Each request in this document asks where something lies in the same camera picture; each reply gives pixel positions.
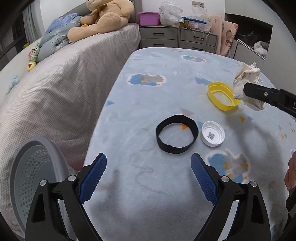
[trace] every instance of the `electrical outlet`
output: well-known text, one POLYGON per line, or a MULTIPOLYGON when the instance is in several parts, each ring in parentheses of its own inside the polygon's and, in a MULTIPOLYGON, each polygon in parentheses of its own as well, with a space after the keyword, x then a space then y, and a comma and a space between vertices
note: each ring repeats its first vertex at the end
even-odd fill
POLYGON ((204 4, 203 2, 191 1, 191 3, 192 3, 192 6, 193 6, 193 5, 197 5, 197 6, 200 6, 200 7, 202 7, 202 8, 205 7, 205 4, 204 4))

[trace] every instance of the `blue gripper pad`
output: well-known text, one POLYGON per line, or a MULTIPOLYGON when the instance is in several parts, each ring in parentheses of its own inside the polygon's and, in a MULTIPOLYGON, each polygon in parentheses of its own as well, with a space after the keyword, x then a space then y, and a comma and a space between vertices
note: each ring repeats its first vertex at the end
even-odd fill
POLYGON ((203 160, 199 160, 199 157, 193 154, 191 157, 191 168, 206 199, 215 206, 218 202, 217 187, 201 161, 203 160))
POLYGON ((102 154, 80 185, 80 195, 78 200, 81 204, 84 204, 85 201, 91 199, 91 196, 94 193, 106 166, 107 158, 104 154, 102 154))

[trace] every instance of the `blue stick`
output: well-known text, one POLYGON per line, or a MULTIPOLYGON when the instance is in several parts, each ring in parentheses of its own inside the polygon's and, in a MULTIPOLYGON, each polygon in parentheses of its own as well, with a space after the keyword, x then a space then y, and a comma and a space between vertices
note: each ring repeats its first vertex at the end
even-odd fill
POLYGON ((201 21, 201 20, 197 20, 194 18, 187 18, 187 17, 182 17, 184 20, 188 20, 188 21, 192 21, 192 22, 198 22, 198 23, 204 23, 207 24, 207 22, 201 21))

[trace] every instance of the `gray drawer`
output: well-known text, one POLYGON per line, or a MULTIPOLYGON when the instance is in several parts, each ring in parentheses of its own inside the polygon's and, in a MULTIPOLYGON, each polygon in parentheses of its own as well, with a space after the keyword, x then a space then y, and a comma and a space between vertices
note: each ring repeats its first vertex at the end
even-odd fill
POLYGON ((230 52, 230 54, 231 54, 232 56, 234 56, 236 50, 237 50, 237 41, 236 41, 236 40, 233 40, 229 52, 230 52))
POLYGON ((191 42, 196 42, 201 44, 206 43, 207 45, 216 46, 217 36, 213 34, 209 34, 209 36, 207 37, 207 35, 208 33, 181 29, 180 40, 191 41, 191 42))
POLYGON ((188 42, 188 41, 180 41, 180 48, 181 49, 193 49, 193 50, 200 50, 206 51, 209 53, 215 53, 215 47, 210 45, 204 45, 200 43, 188 42))
POLYGON ((178 38, 177 28, 140 28, 141 39, 175 39, 178 38))
POLYGON ((142 39, 141 48, 148 47, 168 47, 168 48, 177 48, 177 40, 172 39, 142 39))
POLYGON ((260 58, 255 52, 247 48, 246 46, 238 43, 237 50, 235 51, 234 59, 251 65, 255 62, 257 68, 262 68, 264 60, 260 58))

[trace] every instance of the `plastic bag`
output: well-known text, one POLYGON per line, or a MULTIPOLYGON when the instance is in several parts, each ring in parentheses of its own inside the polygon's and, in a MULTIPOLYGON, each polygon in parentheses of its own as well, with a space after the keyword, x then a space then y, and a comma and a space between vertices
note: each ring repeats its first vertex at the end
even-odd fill
POLYGON ((176 2, 162 2, 159 7, 159 18, 161 25, 170 27, 179 27, 184 19, 179 16, 183 10, 177 5, 176 2))
POLYGON ((191 10, 194 13, 194 15, 188 16, 188 18, 201 20, 201 21, 206 22, 206 24, 189 21, 190 27, 195 28, 195 29, 199 29, 200 31, 203 31, 203 32, 210 32, 211 27, 212 27, 212 23, 211 23, 209 16, 206 15, 206 13, 207 13, 206 9, 204 9, 198 5, 193 5, 191 7, 191 10))
POLYGON ((263 57, 266 57, 268 47, 269 47, 269 43, 259 41, 259 42, 257 42, 257 43, 254 44, 254 51, 257 54, 260 54, 263 57))

